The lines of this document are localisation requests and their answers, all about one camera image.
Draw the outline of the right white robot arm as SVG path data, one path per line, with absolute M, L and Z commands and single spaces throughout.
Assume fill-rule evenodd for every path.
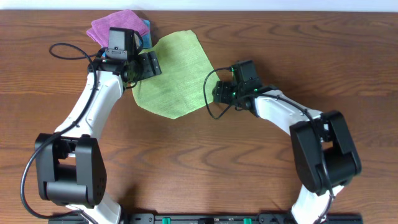
M 216 103 L 252 112 L 290 136 L 295 170 L 302 183 L 286 219 L 291 223 L 361 223 L 359 217 L 330 215 L 336 196 L 362 171 L 361 160 L 343 114 L 307 108 L 274 86 L 218 81 Z

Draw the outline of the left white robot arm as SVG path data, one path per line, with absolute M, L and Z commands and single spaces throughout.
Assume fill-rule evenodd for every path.
M 78 212 L 89 223 L 120 223 L 122 207 L 106 193 L 107 173 L 98 140 L 123 93 L 160 75 L 155 52 L 100 50 L 88 67 L 85 88 L 67 119 L 35 142 L 40 198 Z

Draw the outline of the light green microfiber cloth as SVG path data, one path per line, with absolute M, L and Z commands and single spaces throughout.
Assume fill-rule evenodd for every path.
M 171 33 L 145 52 L 154 51 L 162 73 L 132 89 L 136 104 L 151 113 L 177 119 L 211 103 L 220 79 L 192 30 Z

